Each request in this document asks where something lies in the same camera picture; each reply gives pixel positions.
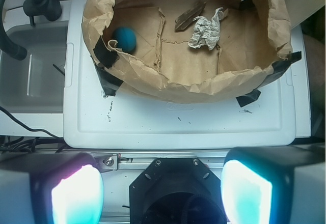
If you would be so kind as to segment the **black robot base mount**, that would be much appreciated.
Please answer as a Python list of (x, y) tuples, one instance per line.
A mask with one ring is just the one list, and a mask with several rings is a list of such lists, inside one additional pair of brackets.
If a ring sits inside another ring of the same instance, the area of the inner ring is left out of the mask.
[(130, 223), (227, 223), (221, 181), (186, 160), (151, 163), (129, 186)]

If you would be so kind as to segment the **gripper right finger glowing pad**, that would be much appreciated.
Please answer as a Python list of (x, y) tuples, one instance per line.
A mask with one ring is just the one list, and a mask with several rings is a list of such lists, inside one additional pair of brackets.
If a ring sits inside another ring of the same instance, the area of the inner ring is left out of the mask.
[(233, 148), (221, 195), (231, 223), (325, 223), (325, 145)]

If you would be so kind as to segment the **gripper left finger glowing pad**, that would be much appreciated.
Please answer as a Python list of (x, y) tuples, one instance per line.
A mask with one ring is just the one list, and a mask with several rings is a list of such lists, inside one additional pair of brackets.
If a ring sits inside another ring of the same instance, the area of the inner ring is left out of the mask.
[(103, 201), (88, 153), (1, 155), (1, 223), (99, 223)]

